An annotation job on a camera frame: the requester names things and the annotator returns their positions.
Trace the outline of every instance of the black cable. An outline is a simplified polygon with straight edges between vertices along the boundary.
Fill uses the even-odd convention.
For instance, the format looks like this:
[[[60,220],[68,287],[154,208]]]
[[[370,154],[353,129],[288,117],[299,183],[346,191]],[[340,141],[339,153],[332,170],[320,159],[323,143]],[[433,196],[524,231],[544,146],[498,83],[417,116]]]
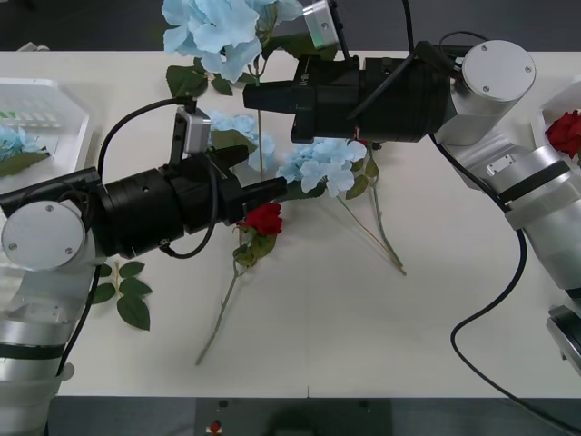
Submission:
[[[408,31],[408,49],[409,49],[409,56],[398,65],[398,67],[393,70],[393,72],[386,77],[386,79],[381,83],[373,93],[371,93],[363,102],[361,102],[355,109],[353,109],[349,115],[347,115],[348,120],[352,120],[359,116],[363,111],[368,109],[383,92],[388,89],[388,87],[403,73],[410,65],[411,62],[414,60],[414,29],[413,24],[411,22],[411,10],[409,9],[409,0],[401,0],[403,3],[403,9],[406,13],[406,28]]]
[[[411,10],[409,9],[409,0],[401,0],[403,3],[403,10],[406,13],[406,29],[408,31],[408,49],[409,52],[414,51],[414,26],[411,22]]]
[[[208,245],[210,238],[212,238],[214,227],[218,223],[218,201],[219,201],[218,177],[216,175],[216,169],[214,168],[212,162],[208,160],[207,164],[208,164],[208,175],[210,177],[210,184],[212,186],[212,214],[210,217],[210,223],[208,224],[208,231],[203,237],[200,245],[198,245],[198,247],[192,252],[186,254],[178,254],[174,250],[172,250],[172,248],[170,248],[169,244],[160,247],[160,250],[162,252],[166,253],[170,257],[173,257],[174,259],[186,260],[191,259],[193,256],[198,255],[204,248],[206,248],[206,245]]]
[[[502,203],[500,201],[500,199],[494,193],[494,191],[492,191],[484,182],[482,182],[474,174],[472,174],[464,166],[462,166],[454,158],[454,156],[452,156],[448,152],[448,150],[446,150],[441,144],[438,144],[438,141],[436,141],[436,137],[433,134],[431,134],[429,136],[429,138],[432,140],[432,142],[434,143],[436,148],[438,148],[438,150],[448,160],[448,162],[450,162],[454,166],[454,168],[456,168],[458,171],[460,171],[462,174],[464,174],[472,183],[474,183],[488,197],[490,197],[504,213],[510,210],[504,203]],[[490,313],[491,311],[496,309],[517,287],[518,282],[522,278],[523,273],[525,271],[525,266],[527,265],[527,240],[525,239],[525,234],[523,233],[522,230],[517,230],[517,237],[518,237],[518,245],[520,248],[520,258],[518,261],[517,272],[515,273],[513,279],[510,281],[507,288],[491,304],[489,304],[487,307],[485,307],[481,311],[468,317],[466,320],[464,320],[463,322],[459,323],[456,327],[454,327],[454,330],[452,330],[452,333],[450,334],[450,342],[452,344],[452,348],[454,349],[454,352],[460,358],[460,360],[463,361],[469,367],[469,369],[472,370],[484,382],[488,383],[494,389],[496,389],[497,391],[499,391],[503,395],[507,396],[514,403],[518,404],[523,409],[525,409],[529,413],[533,414],[535,417],[539,418],[544,423],[551,425],[552,427],[554,427],[558,430],[564,431],[568,434],[581,435],[581,429],[578,429],[577,427],[574,427],[570,424],[567,424],[566,422],[563,422],[563,421],[549,415],[547,412],[545,412],[541,409],[538,409],[537,407],[533,406],[532,404],[521,400],[513,393],[507,391],[502,386],[498,385],[497,383],[495,383],[494,381],[489,379],[481,370],[479,370],[476,366],[474,366],[474,364],[472,364],[472,362],[470,362],[468,360],[468,358],[460,351],[458,344],[457,344],[458,333],[464,327],[466,327],[470,323],[474,322],[475,320],[483,317],[487,313]]]
[[[398,65],[398,67],[393,70],[393,72],[386,77],[386,79],[377,87],[375,90],[365,99],[361,104],[359,104],[355,109],[353,109],[349,115],[347,115],[348,120],[352,120],[359,116],[363,111],[367,110],[378,98],[388,89],[395,80],[401,76],[401,74],[408,69],[408,67],[413,62],[416,55],[411,52],[404,61]]]
[[[124,125],[129,123],[133,118],[137,118],[138,116],[146,114],[148,112],[151,112],[154,109],[158,109],[158,108],[164,107],[164,106],[169,106],[172,104],[188,104],[191,102],[192,102],[192,99],[190,97],[175,97],[175,98],[170,98],[168,100],[161,100],[161,102],[148,104],[148,105],[142,107],[141,109],[138,109],[135,112],[132,112],[132,113],[126,115],[119,123],[117,123],[113,127],[113,129],[111,129],[111,132],[109,132],[107,134],[107,136],[105,137],[105,140],[103,141],[103,145],[101,146],[101,151],[99,152],[99,161],[97,164],[97,173],[99,174],[99,177],[103,178],[103,167],[105,164],[105,155],[107,153],[107,149],[109,148],[109,144],[111,143],[111,140],[113,139],[115,134],[117,134],[117,132],[119,132]]]
[[[474,36],[475,38],[481,39],[482,41],[490,41],[484,35],[477,34],[476,32],[470,32],[469,30],[457,30],[457,31],[454,31],[454,32],[450,32],[448,34],[445,34],[439,40],[439,45],[438,45],[439,51],[442,54],[447,55],[449,57],[453,57],[453,58],[456,58],[456,57],[455,56],[450,56],[450,54],[444,52],[444,47],[442,45],[444,44],[444,41],[446,41],[448,38],[450,38],[451,36],[454,36],[454,35],[469,35],[469,36]],[[462,65],[459,64],[456,61],[454,61],[454,65],[457,66],[458,68],[461,68],[462,67]]]
[[[66,365],[66,361],[69,358],[69,354],[73,350],[74,345],[76,344],[77,339],[79,339],[79,335],[81,334],[81,330],[84,327],[84,323],[87,321],[87,317],[89,316],[89,311],[91,310],[91,305],[93,304],[94,295],[97,292],[97,284],[99,284],[99,277],[101,275],[101,265],[97,266],[94,269],[94,276],[93,282],[91,284],[91,291],[87,296],[87,302],[84,305],[83,314],[79,319],[79,322],[76,324],[76,327],[73,332],[73,336],[71,336],[71,340],[69,343],[66,344],[66,348],[63,352],[63,357],[61,358],[61,363],[58,365],[58,371],[56,372],[56,376],[58,377],[63,372],[63,368]]]

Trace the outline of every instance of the flower stem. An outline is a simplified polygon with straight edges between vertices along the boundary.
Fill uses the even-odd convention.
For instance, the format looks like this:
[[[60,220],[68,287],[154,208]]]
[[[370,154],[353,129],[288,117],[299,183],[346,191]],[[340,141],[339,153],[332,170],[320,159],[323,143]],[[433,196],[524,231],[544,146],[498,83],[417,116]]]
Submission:
[[[369,150],[371,158],[373,157],[373,148]],[[371,184],[371,190],[373,191],[373,202],[375,203],[375,214],[378,219],[378,227],[379,227],[379,234],[381,235],[381,239],[385,243],[386,247],[393,253],[393,257],[396,258],[398,265],[403,268],[403,262],[400,260],[399,256],[396,254],[396,251],[393,249],[391,243],[389,243],[388,236],[385,233],[385,229],[383,228],[383,221],[381,220],[381,215],[383,212],[379,208],[379,196],[378,196],[378,181],[379,176],[376,177],[375,182]]]
[[[251,75],[256,80],[256,86],[261,85],[261,74],[259,73],[260,69],[259,59],[260,57],[254,59],[254,71],[251,70]],[[258,154],[259,157],[261,158],[261,180],[264,181],[264,159],[262,157],[262,111],[260,109],[258,110]]]
[[[115,261],[115,291],[120,297],[123,297],[121,291],[119,291],[119,262]]]
[[[369,236],[371,236],[371,238],[373,238],[373,240],[385,251],[385,253],[388,254],[389,258],[391,259],[391,261],[399,268],[399,270],[401,271],[401,273],[403,275],[408,275],[408,273],[406,272],[406,270],[403,269],[403,265],[401,265],[401,263],[398,262],[397,260],[397,256],[395,256],[395,253],[393,253],[392,251],[389,250],[389,248],[385,247],[383,245],[383,243],[381,243],[381,241],[367,228],[365,227],[365,225],[363,225],[363,223],[357,218],[357,216],[355,216],[355,213],[353,213],[351,211],[351,209],[347,206],[347,204],[343,201],[342,198],[337,197],[337,200],[339,200],[339,203],[341,203],[343,205],[343,207],[345,209],[347,209],[347,212],[350,213],[350,215],[353,217],[353,219],[357,222],[357,224],[359,224],[359,226],[365,231],[367,232],[367,234]]]
[[[258,153],[261,157],[261,180],[264,181],[264,159],[262,158],[262,113],[260,110],[258,111]]]
[[[203,347],[202,352],[198,356],[198,359],[196,360],[196,366],[200,366],[202,364],[204,357],[206,357],[206,354],[210,350],[210,347],[212,347],[214,339],[216,339],[216,335],[218,334],[218,331],[220,330],[220,326],[222,324],[222,318],[224,317],[224,313],[226,312],[226,306],[228,305],[228,301],[230,300],[230,297],[232,295],[232,291],[234,290],[234,285],[236,284],[238,277],[240,277],[240,273],[238,272],[238,269],[236,268],[236,261],[233,262],[232,266],[234,268],[234,276],[232,277],[232,281],[230,283],[230,288],[228,288],[228,293],[226,294],[226,298],[222,302],[222,306],[220,308],[220,315],[218,315],[218,321],[216,322],[216,325],[214,326],[214,331],[212,332],[212,336],[210,336],[210,339],[206,342],[206,346]]]

